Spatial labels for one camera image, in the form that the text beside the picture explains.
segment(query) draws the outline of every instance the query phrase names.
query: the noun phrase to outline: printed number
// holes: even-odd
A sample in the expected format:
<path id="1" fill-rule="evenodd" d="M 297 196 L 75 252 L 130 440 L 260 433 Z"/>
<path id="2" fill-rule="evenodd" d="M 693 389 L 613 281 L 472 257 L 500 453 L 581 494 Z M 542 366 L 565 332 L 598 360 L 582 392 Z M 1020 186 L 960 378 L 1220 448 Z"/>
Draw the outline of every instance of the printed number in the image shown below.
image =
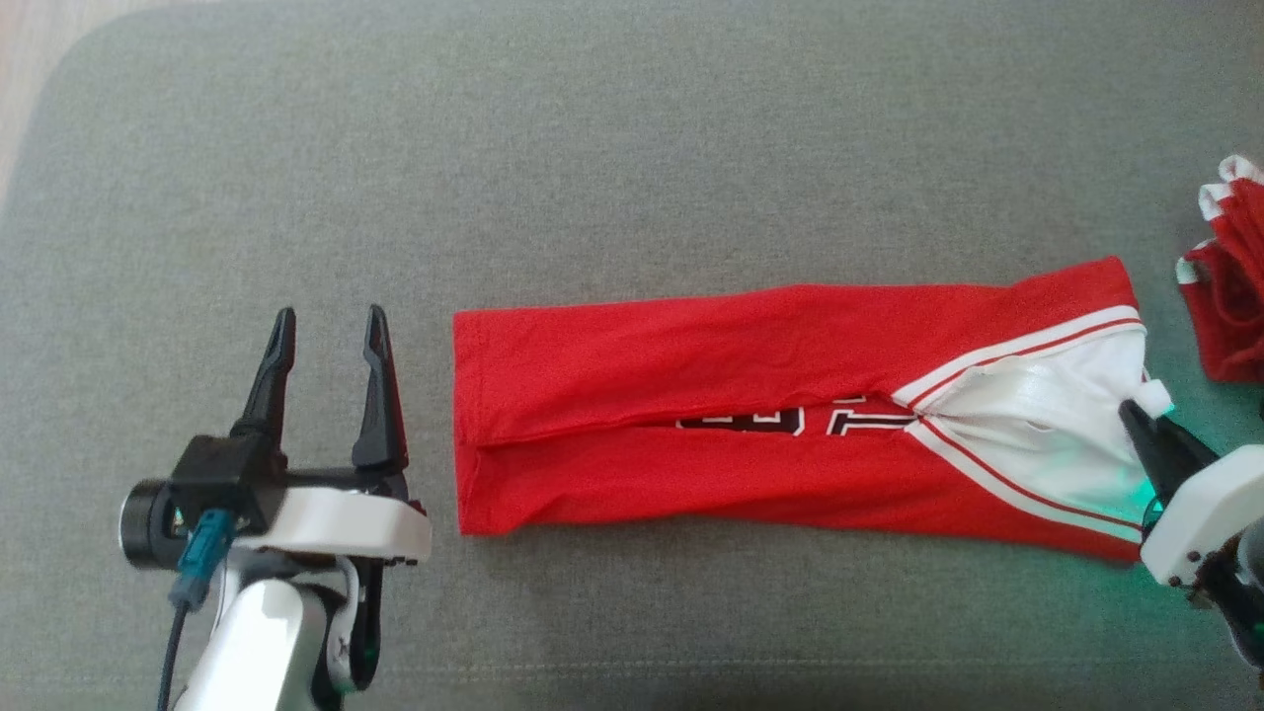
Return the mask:
<path id="1" fill-rule="evenodd" d="M 680 420 L 684 429 L 717 429 L 734 431 L 779 431 L 798 435 L 803 431 L 803 407 L 781 410 L 775 415 L 733 415 L 731 417 L 703 417 Z"/>
<path id="2" fill-rule="evenodd" d="M 915 421 L 914 415 L 857 415 L 854 410 L 834 410 L 828 431 L 842 436 L 853 429 L 900 430 Z"/>

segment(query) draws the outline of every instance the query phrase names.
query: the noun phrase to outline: red basketball jersey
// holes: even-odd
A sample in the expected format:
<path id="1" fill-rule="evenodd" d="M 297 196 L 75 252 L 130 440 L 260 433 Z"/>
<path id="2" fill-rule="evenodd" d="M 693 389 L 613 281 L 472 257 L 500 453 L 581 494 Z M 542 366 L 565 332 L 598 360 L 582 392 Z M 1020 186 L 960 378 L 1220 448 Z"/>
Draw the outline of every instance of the red basketball jersey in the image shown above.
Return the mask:
<path id="1" fill-rule="evenodd" d="M 1012 287 L 790 286 L 454 319 L 460 528 L 679 514 L 1136 559 L 1119 259 Z"/>

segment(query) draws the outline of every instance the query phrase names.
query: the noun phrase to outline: wooden floor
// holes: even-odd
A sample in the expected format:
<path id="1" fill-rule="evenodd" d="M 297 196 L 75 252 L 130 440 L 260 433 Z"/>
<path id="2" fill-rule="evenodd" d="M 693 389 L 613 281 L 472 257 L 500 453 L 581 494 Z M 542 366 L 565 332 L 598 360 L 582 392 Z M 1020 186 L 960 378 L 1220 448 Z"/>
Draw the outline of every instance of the wooden floor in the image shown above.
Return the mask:
<path id="1" fill-rule="evenodd" d="M 144 8 L 215 0 L 0 0 L 0 201 L 39 87 L 92 29 Z"/>

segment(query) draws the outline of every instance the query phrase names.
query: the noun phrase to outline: red fabric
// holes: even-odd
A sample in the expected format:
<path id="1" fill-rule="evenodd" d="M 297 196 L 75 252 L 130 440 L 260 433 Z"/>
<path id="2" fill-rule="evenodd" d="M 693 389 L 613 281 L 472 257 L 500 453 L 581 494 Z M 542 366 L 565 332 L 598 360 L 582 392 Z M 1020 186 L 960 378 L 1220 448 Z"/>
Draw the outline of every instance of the red fabric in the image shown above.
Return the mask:
<path id="1" fill-rule="evenodd" d="M 1135 543 L 1019 511 L 901 430 L 863 426 L 914 416 L 891 393 L 963 353 L 1120 305 L 1136 304 L 1109 258 L 1007 288 L 791 286 L 456 314 L 461 531 L 700 514 L 1135 560 Z M 862 424 L 830 435 L 838 410 Z M 733 412 L 801 417 L 803 431 L 689 421 Z"/>
<path id="2" fill-rule="evenodd" d="M 1182 283 L 1181 292 L 1189 307 L 1207 377 L 1260 382 L 1264 381 L 1264 185 L 1251 177 L 1230 180 L 1217 206 L 1218 214 L 1208 215 L 1215 238 L 1184 256 L 1197 281 Z"/>

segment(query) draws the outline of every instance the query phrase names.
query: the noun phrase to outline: gray couch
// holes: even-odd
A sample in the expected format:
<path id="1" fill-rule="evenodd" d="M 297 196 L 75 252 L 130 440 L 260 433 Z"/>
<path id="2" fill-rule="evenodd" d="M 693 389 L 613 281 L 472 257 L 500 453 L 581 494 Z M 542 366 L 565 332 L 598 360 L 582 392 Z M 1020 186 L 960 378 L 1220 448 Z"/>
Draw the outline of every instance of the gray couch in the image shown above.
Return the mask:
<path id="1" fill-rule="evenodd" d="M 791 282 L 1007 283 L 1120 254 L 1218 448 L 1172 263 L 1264 152 L 1249 0 L 269 3 L 76 46 L 0 223 L 0 706 L 143 708 L 168 576 L 118 504 L 238 414 L 276 310 L 287 450 L 344 462 L 391 316 L 435 555 L 351 708 L 1243 708 L 1222 624 L 1141 569 L 710 520 L 456 534 L 458 309 Z M 183 673 L 205 643 L 191 621 Z"/>

